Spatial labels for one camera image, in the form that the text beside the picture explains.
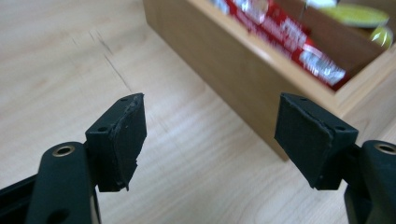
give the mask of wooden drawer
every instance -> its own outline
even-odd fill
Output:
[[[395,119],[395,45],[332,91],[208,0],[144,5],[148,24],[283,159],[274,140],[282,91],[310,98],[358,128],[359,144],[377,138]]]

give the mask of red candy bar wrapper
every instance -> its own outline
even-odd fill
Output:
[[[273,0],[211,0],[247,29],[337,91],[349,80],[346,71],[317,49],[309,30],[292,19]]]

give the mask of wooden box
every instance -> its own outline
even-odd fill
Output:
[[[308,26],[315,31],[330,30],[317,32],[319,41],[339,49],[335,54],[341,52],[342,63],[356,73],[332,91],[208,0],[143,1],[148,24],[283,159],[287,155],[274,140],[282,91],[303,95],[359,129],[358,144],[376,139],[395,119],[395,45],[378,53],[363,36],[326,18],[325,23],[312,20],[309,15],[315,18],[318,12],[307,11],[304,20],[309,21],[303,22],[311,22]],[[290,1],[297,0],[278,0],[280,5]],[[332,35],[340,34],[342,41],[332,41]]]

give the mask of tabletop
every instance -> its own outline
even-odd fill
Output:
[[[347,223],[343,183],[317,191],[146,24],[141,0],[0,2],[0,189],[145,94],[130,190],[99,193],[103,223]]]

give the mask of green object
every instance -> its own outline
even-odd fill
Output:
[[[385,25],[389,20],[389,15],[383,11],[353,4],[338,4],[319,10],[345,25],[362,28],[375,28]]]
[[[371,33],[370,39],[388,49],[393,43],[393,32],[386,26],[379,26]]]

